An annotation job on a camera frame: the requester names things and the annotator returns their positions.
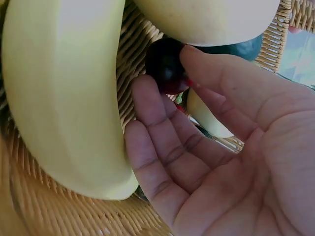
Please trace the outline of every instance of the fruit basket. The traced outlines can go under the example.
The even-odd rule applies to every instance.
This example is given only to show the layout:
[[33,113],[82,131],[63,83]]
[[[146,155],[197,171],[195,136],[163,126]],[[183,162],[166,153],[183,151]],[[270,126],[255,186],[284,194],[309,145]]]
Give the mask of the fruit basket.
[[[1,3],[1,23],[7,2]],[[311,20],[301,22],[305,10],[282,0],[278,12],[264,33],[263,46],[256,62],[277,72],[283,55],[289,23],[314,30]],[[135,4],[127,0],[117,54],[117,97],[122,128],[134,111],[130,82],[144,73],[147,47],[163,37]],[[0,235],[4,236],[169,236],[168,227],[150,204],[136,195],[125,201],[101,201],[83,197],[57,184],[47,176],[28,152],[10,116],[1,84],[0,118]],[[239,151],[242,143],[235,138],[219,140]]]
[[307,0],[292,0],[290,25],[315,34],[315,4]]

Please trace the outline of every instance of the wicker weave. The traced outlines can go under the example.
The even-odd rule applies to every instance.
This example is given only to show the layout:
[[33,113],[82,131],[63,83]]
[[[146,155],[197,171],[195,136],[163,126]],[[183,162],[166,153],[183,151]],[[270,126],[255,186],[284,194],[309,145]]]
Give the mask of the wicker weave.
[[307,0],[292,0],[290,25],[315,34],[315,4]]
[[[256,60],[274,72],[280,66],[290,13],[291,1],[281,1],[273,23],[264,34],[263,47]],[[127,1],[117,56],[117,96],[122,127],[134,119],[130,81],[144,72],[146,48],[162,36],[134,3]],[[0,235],[171,235],[152,207],[136,196],[125,201],[100,201],[58,185],[27,151],[7,111],[1,88]],[[242,148],[242,143],[234,138],[221,142],[236,151]]]

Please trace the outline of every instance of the dark plum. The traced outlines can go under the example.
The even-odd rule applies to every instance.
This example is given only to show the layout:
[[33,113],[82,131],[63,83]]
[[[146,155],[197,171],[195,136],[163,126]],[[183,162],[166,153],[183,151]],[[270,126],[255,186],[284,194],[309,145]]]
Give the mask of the dark plum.
[[154,78],[161,93],[179,94],[191,84],[179,58],[184,46],[165,37],[152,43],[147,50],[146,74]]

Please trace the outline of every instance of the plum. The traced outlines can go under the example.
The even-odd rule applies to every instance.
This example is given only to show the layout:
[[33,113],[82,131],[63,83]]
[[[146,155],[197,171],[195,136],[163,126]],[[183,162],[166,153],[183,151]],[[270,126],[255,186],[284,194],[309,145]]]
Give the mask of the plum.
[[179,94],[191,86],[179,54],[185,44],[170,38],[152,43],[146,54],[146,74],[152,76],[164,94]]

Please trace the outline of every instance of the human hand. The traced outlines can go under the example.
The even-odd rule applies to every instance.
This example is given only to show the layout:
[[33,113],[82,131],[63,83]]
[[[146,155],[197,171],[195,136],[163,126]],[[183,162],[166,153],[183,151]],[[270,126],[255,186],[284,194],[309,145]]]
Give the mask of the human hand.
[[243,59],[186,46],[181,61],[240,153],[203,136],[147,76],[125,131],[135,175],[179,236],[315,235],[315,93]]

